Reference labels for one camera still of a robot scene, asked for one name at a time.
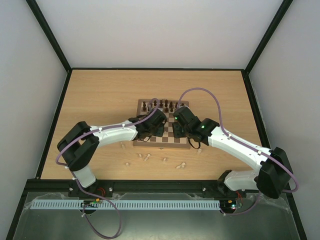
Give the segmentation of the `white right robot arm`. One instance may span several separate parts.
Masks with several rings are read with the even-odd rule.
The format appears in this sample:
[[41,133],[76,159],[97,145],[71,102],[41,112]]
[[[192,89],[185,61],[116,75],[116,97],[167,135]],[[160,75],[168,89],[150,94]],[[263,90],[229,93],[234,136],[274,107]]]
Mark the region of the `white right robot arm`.
[[220,149],[251,167],[248,171],[225,171],[218,183],[222,195],[229,196],[237,190],[259,190],[277,199],[285,191],[293,173],[285,166],[288,157],[283,149],[269,149],[239,138],[210,118],[199,120],[187,106],[181,106],[173,116],[175,138],[187,137],[200,145]]

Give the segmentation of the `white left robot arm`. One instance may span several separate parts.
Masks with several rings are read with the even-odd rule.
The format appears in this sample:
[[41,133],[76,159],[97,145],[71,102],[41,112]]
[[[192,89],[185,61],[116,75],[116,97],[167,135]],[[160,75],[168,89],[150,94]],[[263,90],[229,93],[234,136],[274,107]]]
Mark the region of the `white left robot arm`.
[[98,148],[118,142],[162,137],[166,122],[166,115],[159,109],[105,126],[90,126],[80,121],[57,144],[59,154],[56,163],[69,169],[82,188],[88,188],[96,182],[89,162]]

